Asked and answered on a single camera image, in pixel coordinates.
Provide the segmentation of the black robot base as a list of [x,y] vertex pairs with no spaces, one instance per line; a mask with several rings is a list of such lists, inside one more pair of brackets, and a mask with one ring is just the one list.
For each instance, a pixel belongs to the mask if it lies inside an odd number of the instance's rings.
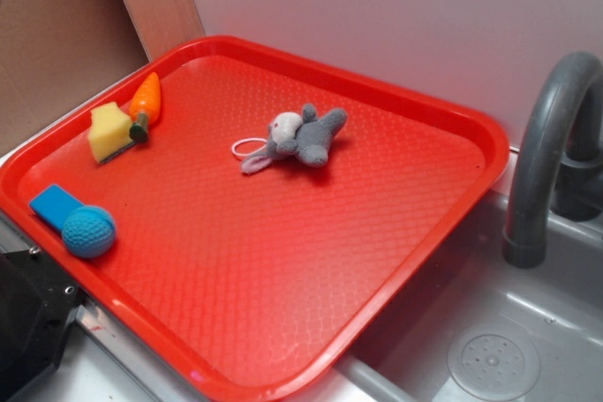
[[45,252],[1,255],[1,399],[13,401],[59,368],[82,292]]

